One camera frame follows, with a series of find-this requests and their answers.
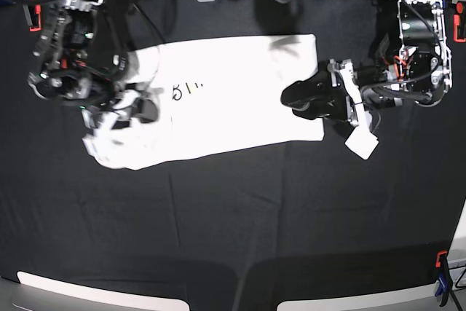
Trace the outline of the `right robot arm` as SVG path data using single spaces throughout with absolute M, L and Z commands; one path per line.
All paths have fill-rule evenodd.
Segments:
M 106 137 L 115 124 L 156 122 L 158 111 L 150 97 L 150 84 L 124 81 L 130 67 L 106 0 L 51 0 L 50 12 L 33 54 L 38 66 L 28 75 L 28 85 L 39 98 L 81 110 L 91 134 L 83 139 L 87 148 L 93 139 Z M 103 16 L 113 44 L 109 67 L 90 61 L 89 54 Z

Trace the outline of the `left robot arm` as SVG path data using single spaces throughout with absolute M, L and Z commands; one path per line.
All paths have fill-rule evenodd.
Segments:
M 281 104 L 301 118 L 330 119 L 373 130 L 372 112 L 412 101 L 438 105 L 452 87 L 443 0 L 397 0 L 398 50 L 386 37 L 376 63 L 357 68 L 350 59 L 320 62 L 317 72 L 286 87 Z

